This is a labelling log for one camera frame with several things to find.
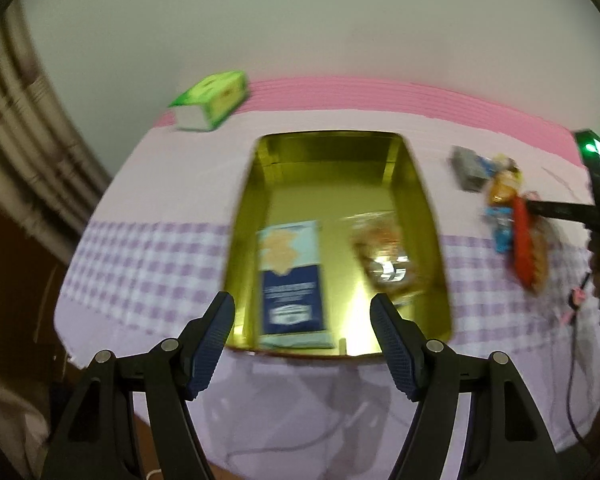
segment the plastic snack bag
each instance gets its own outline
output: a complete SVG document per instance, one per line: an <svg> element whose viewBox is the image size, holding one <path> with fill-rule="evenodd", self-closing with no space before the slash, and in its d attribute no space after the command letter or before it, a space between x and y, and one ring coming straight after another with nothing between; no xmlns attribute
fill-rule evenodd
<svg viewBox="0 0 600 480"><path fill-rule="evenodd" d="M402 246L395 214L368 213L353 219L353 247L375 288L387 294L412 288L416 269Z"/></svg>
<svg viewBox="0 0 600 480"><path fill-rule="evenodd" d="M525 197L537 197L537 194L530 192ZM547 222L543 218L530 215L522 197L515 197L512 206L514 269L522 286L538 294L544 288L549 275Z"/></svg>
<svg viewBox="0 0 600 480"><path fill-rule="evenodd" d="M510 207L488 207L484 211L485 216L491 220L493 225L493 241L498 254L508 253L512 248L513 230L511 218L513 209Z"/></svg>
<svg viewBox="0 0 600 480"><path fill-rule="evenodd" d="M508 205L518 194L520 178L511 170L503 170L496 173L489 191L489 205Z"/></svg>

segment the red snack package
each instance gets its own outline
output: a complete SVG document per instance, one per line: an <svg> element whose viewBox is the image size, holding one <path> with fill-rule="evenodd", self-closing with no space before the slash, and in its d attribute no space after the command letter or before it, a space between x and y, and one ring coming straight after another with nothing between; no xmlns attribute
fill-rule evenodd
<svg viewBox="0 0 600 480"><path fill-rule="evenodd" d="M523 287L533 289L536 268L530 234L530 215L523 198L515 196L513 208L513 267Z"/></svg>

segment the brown wooden cabinet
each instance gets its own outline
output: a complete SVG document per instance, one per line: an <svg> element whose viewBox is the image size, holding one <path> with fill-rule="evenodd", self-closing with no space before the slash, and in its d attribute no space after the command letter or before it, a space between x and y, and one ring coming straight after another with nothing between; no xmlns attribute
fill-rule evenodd
<svg viewBox="0 0 600 480"><path fill-rule="evenodd" d="M0 380L35 405L64 369L53 312L65 271L0 213Z"/></svg>

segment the black cable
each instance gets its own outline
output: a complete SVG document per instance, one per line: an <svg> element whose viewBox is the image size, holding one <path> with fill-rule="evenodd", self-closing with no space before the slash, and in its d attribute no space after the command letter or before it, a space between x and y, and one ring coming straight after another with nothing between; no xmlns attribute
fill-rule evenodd
<svg viewBox="0 0 600 480"><path fill-rule="evenodd" d="M587 285L587 282L589 281L589 277L590 277L590 272L588 272L585 275L584 279L580 283L580 288L584 289L584 287ZM569 304L572 308L574 308L573 291L570 295ZM576 306L576 312L574 312L573 318L571 319L571 327L572 327L572 329L571 329L571 364L570 364L570 368L569 368L569 382L567 383L567 420L569 421L569 426L570 426L571 431L573 432L574 436L576 437L577 441L587 451L587 453L589 453L589 455L592 456L592 453L589 450L589 447L587 447L587 444L585 443L582 435L578 431L578 428L576 427L576 425L573 421L573 415L571 415L571 390L573 389L573 374L574 374L575 366L576 366L576 343L578 340L578 310L577 310L577 307L579 307L579 305Z"/></svg>

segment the teddy bear graphic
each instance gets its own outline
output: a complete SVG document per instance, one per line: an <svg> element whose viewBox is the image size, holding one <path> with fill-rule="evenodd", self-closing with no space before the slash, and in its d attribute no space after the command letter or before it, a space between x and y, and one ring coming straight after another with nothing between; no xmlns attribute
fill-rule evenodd
<svg viewBox="0 0 600 480"><path fill-rule="evenodd" d="M260 242L264 265L279 276L287 275L298 257L291 246L297 235L291 229L272 229Z"/></svg>

